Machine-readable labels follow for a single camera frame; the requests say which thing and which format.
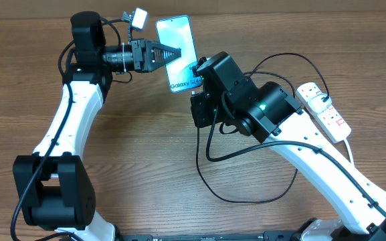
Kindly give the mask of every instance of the smartphone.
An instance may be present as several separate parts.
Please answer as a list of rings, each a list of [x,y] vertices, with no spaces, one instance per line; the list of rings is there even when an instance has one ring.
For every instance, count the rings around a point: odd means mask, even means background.
[[[158,20],[155,27],[161,44],[181,49],[181,57],[166,65],[171,92],[201,86],[201,77],[194,77],[190,70],[197,65],[197,54],[189,17],[182,15]]]

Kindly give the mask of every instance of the wooden table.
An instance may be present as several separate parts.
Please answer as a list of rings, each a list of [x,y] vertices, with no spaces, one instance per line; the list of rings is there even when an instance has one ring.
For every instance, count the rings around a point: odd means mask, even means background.
[[[144,33],[156,39],[152,17]],[[352,127],[356,167],[386,190],[386,12],[206,15],[191,18],[199,56],[231,54],[242,70],[279,52],[309,57],[328,82],[334,105]],[[125,26],[120,27],[126,37]],[[106,28],[109,44],[115,35]],[[69,19],[0,21],[0,240],[18,197],[11,167],[28,155],[49,127],[61,96],[56,62],[72,39]],[[295,86],[316,82],[310,65],[291,56],[263,70]],[[336,218],[319,192],[298,175],[281,200],[264,205],[227,204],[215,198],[195,168],[196,128],[190,92],[169,92],[164,69],[113,83],[84,152],[97,210],[123,234],[233,234],[297,229],[311,217]],[[121,80],[126,76],[117,76]],[[255,76],[257,86],[275,80]],[[231,199],[268,199],[282,193],[294,168],[270,150],[210,163],[201,130],[200,165],[214,190]],[[252,137],[215,135],[212,155],[256,144]],[[337,145],[344,154],[343,144]],[[25,240],[48,235],[20,217]]]

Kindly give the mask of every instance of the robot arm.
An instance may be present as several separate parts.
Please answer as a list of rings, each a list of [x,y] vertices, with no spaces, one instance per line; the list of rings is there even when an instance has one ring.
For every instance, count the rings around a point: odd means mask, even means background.
[[[129,23],[129,32],[131,28],[143,27],[135,22],[135,14],[125,13],[123,21]],[[113,72],[149,73],[179,58],[181,50],[150,40],[130,38],[129,44],[106,47],[101,18],[95,12],[77,13],[71,18],[71,23],[76,63],[68,65],[63,74],[63,93],[58,111],[33,155],[17,156],[13,175],[19,198],[26,193],[19,205],[28,225],[75,233],[83,240],[113,241],[116,227],[105,222],[95,211],[96,196],[82,164],[90,127],[106,100]],[[63,129],[56,145],[46,157],[60,127]],[[41,183],[50,178],[58,178],[60,186],[48,187]],[[13,230],[12,223],[11,235],[16,240]]]
[[[84,145],[92,126],[94,117],[104,104],[102,91],[97,84],[90,84],[85,81],[71,82],[73,101],[70,115],[64,129],[58,139],[58,144],[54,147],[50,156],[59,157],[63,153],[69,152],[82,159]],[[65,115],[69,102],[68,87],[64,84],[62,100],[58,111],[53,119],[52,125],[48,129],[41,143],[33,150],[39,156],[44,156],[48,150],[52,138],[55,136],[62,119]]]
[[[342,240],[386,240],[386,217],[382,213],[386,214],[386,191],[369,181],[325,139],[301,104],[283,87],[267,82],[258,89],[225,52],[200,61],[193,72],[203,78],[203,92],[191,97],[196,127],[224,122],[243,135],[253,135],[299,169],[340,216],[340,220],[315,221],[301,231],[299,240],[337,240],[340,236],[331,236],[337,229],[346,230],[337,234],[343,235]]]

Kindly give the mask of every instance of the power strip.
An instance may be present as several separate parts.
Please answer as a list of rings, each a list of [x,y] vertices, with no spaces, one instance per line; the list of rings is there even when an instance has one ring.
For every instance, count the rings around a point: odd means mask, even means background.
[[[350,135],[352,132],[350,126],[334,108],[330,98],[323,102],[323,98],[327,95],[322,93],[315,83],[301,85],[296,94],[333,143],[339,143]]]

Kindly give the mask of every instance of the wood grain surface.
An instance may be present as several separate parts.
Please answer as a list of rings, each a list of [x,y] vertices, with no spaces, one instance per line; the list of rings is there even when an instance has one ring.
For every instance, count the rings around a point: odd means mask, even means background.
[[[79,11],[118,16],[142,7],[153,16],[233,13],[386,11],[380,0],[0,0],[0,19],[70,17]]]
[[[156,39],[156,20],[151,18],[147,30],[134,36]],[[192,17],[191,24],[199,57],[226,51],[244,71],[279,52],[309,57],[352,127],[349,141],[356,167],[386,190],[386,12],[206,15]],[[9,239],[18,200],[13,161],[41,141],[60,101],[56,62],[72,39],[70,28],[69,19],[0,21],[0,240]],[[115,44],[114,33],[105,30],[107,42]],[[120,30],[126,37],[124,25]],[[262,69],[287,77],[295,86],[313,81],[323,88],[300,58],[275,58]],[[170,93],[164,69],[133,77],[130,84],[113,83],[84,151],[97,210],[123,234],[251,233],[297,229],[311,217],[337,217],[301,174],[274,203],[235,205],[213,197],[195,168],[190,92]],[[269,80],[279,81],[254,77],[258,86]],[[222,163],[206,161],[208,133],[209,128],[201,130],[200,165],[223,197],[268,199],[290,183],[293,166],[270,150]],[[212,155],[255,144],[251,137],[215,134]],[[336,147],[346,154],[343,144]],[[22,240],[49,234],[26,226],[22,217],[17,233]]]

